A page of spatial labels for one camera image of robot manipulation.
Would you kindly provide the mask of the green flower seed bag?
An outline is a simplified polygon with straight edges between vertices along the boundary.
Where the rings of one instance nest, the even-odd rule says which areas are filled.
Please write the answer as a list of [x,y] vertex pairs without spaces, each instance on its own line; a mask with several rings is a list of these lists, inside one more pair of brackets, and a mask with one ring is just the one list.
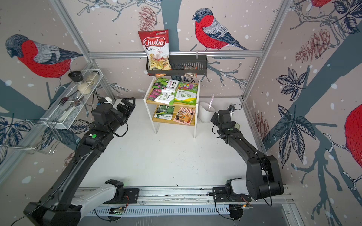
[[180,82],[175,94],[175,103],[196,105],[199,86],[195,83]]

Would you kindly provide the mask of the green white purple seed bag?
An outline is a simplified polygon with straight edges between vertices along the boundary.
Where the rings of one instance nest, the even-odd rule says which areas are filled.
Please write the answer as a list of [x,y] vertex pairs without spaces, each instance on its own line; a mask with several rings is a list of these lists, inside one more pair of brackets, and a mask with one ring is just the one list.
[[172,105],[174,103],[175,93],[176,91],[174,90],[153,88],[147,100]]

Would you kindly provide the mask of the mimosa seed bag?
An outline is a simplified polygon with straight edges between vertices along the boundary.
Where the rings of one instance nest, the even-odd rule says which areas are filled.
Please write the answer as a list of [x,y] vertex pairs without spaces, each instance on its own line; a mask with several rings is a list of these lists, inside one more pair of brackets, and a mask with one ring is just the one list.
[[152,88],[165,89],[168,85],[168,82],[169,82],[169,79],[167,79],[167,78],[163,78],[163,77],[157,78],[155,80],[155,82],[153,83]]

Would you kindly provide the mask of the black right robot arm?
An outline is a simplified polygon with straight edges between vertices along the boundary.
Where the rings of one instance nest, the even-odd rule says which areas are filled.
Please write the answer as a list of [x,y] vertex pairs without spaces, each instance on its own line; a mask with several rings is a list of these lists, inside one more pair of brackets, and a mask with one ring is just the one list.
[[218,137],[232,147],[247,165],[245,178],[231,179],[227,183],[230,192],[248,194],[254,200],[282,195],[284,186],[278,160],[250,144],[240,130],[235,128],[236,122],[231,120],[228,110],[214,113],[211,122],[218,127]]

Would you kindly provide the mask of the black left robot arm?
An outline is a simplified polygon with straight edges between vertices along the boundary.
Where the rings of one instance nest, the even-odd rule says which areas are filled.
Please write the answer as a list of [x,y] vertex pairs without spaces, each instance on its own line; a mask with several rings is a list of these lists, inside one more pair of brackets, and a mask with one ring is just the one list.
[[116,107],[107,102],[99,104],[91,112],[94,122],[80,140],[72,161],[38,202],[25,207],[25,217],[36,226],[76,226],[101,204],[125,200],[123,182],[114,179],[80,199],[74,195],[91,166],[118,136],[116,131],[127,124],[135,107],[135,98],[122,99]]

